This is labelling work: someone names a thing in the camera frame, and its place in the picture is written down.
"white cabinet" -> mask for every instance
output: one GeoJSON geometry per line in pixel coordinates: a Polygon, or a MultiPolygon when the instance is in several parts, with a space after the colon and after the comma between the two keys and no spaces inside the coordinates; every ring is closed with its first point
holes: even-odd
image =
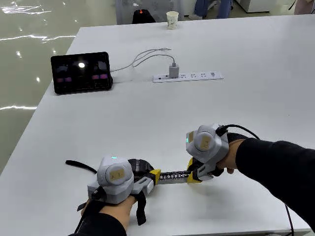
{"type": "Polygon", "coordinates": [[[236,0],[246,12],[271,11],[275,0],[236,0]]]}

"power adapter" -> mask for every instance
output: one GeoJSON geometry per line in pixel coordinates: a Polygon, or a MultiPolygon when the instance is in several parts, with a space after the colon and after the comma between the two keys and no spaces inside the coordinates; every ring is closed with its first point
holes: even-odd
{"type": "Polygon", "coordinates": [[[169,77],[171,79],[179,78],[179,65],[175,62],[169,66],[169,77]]]}

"black sleeve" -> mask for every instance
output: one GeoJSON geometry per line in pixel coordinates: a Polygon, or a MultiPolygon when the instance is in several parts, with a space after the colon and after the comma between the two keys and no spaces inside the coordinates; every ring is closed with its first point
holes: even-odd
{"type": "Polygon", "coordinates": [[[113,216],[97,213],[87,216],[79,232],[69,236],[126,236],[126,231],[113,216]]]}
{"type": "Polygon", "coordinates": [[[237,150],[236,165],[315,230],[315,150],[285,141],[248,139],[237,150]]]}

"power strip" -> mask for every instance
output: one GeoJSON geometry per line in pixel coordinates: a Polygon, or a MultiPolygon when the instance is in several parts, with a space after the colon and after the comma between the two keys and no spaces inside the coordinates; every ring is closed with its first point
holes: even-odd
{"type": "Polygon", "coordinates": [[[154,75],[153,83],[192,81],[192,80],[222,80],[222,79],[224,79],[223,75],[216,71],[192,72],[192,73],[179,74],[179,77],[175,79],[170,79],[168,74],[154,75]]]}

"person's leg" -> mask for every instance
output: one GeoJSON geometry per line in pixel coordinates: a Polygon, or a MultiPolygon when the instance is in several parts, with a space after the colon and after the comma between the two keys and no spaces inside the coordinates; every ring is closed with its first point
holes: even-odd
{"type": "Polygon", "coordinates": [[[195,14],[197,16],[206,16],[208,11],[208,0],[197,0],[195,5],[195,14]]]}
{"type": "Polygon", "coordinates": [[[217,19],[228,18],[232,8],[232,0],[221,0],[217,19]]]}

